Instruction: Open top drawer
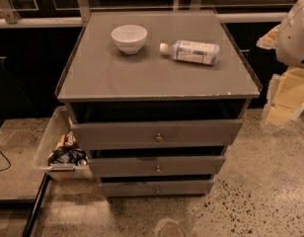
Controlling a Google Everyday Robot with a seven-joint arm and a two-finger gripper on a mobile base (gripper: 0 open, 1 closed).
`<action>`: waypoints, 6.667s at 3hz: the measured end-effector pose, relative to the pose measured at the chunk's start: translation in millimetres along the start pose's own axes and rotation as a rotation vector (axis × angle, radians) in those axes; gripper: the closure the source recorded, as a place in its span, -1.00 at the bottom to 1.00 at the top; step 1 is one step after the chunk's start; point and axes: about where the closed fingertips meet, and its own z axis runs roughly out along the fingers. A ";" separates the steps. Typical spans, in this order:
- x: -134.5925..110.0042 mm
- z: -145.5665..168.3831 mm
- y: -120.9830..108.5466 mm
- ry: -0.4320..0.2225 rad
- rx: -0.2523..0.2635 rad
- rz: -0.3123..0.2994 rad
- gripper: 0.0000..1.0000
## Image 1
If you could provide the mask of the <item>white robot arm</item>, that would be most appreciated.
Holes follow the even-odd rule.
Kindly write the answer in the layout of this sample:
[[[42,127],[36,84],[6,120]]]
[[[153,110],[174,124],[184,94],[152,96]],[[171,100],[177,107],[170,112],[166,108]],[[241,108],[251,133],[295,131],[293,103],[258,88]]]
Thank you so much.
[[[257,47],[274,49],[276,59],[288,66],[269,82],[262,121],[264,129],[284,128],[304,111],[304,0],[298,0],[278,26],[259,38]]]

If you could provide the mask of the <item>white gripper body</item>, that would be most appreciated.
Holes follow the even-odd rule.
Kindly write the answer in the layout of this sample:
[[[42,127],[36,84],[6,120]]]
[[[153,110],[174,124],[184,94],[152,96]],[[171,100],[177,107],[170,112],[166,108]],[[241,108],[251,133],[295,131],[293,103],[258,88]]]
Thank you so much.
[[[291,84],[292,120],[296,120],[304,111],[304,68],[290,67],[283,75]]]

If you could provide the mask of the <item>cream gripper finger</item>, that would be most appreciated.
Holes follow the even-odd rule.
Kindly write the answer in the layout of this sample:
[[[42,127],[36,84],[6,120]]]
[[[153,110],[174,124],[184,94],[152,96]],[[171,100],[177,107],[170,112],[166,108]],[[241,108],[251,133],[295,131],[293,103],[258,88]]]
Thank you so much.
[[[259,38],[257,41],[257,47],[263,49],[276,49],[278,30],[279,26],[275,26],[269,32]]]
[[[285,127],[294,113],[291,100],[291,84],[285,75],[274,74],[268,85],[266,105],[263,110],[264,123]]]

